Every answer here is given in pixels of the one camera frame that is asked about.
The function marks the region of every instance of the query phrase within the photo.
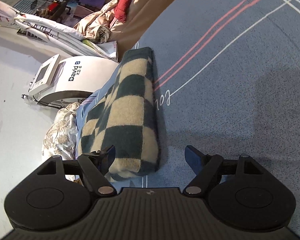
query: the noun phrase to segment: red jacket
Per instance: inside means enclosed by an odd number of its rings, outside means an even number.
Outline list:
[[[126,11],[129,8],[131,0],[119,0],[117,6],[114,8],[114,16],[120,22],[126,22]]]

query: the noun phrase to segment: white machine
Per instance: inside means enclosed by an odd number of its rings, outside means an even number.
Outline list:
[[[60,61],[57,54],[40,66],[27,97],[40,105],[64,107],[101,89],[117,66],[117,62],[93,56]]]

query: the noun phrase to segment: checkered blanket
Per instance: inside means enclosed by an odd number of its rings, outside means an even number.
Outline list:
[[[152,50],[125,53],[114,85],[87,114],[79,155],[114,145],[110,182],[144,176],[158,167]]]

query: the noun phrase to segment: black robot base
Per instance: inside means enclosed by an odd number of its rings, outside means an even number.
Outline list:
[[[287,225],[295,198],[248,155],[225,160],[192,146],[196,177],[179,188],[123,188],[105,179],[115,148],[51,157],[6,197],[13,230],[4,240],[297,240]],[[65,179],[79,175],[84,187]],[[233,175],[220,183],[222,175]]]

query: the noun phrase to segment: machine screen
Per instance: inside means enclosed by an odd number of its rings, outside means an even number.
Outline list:
[[[44,77],[44,75],[45,75],[45,73],[46,73],[48,67],[49,67],[49,65],[46,65],[45,67],[43,67],[43,68],[40,70],[40,72],[39,72],[39,74],[38,74],[38,77],[37,77],[35,83],[37,83],[38,81],[42,80],[42,78]]]

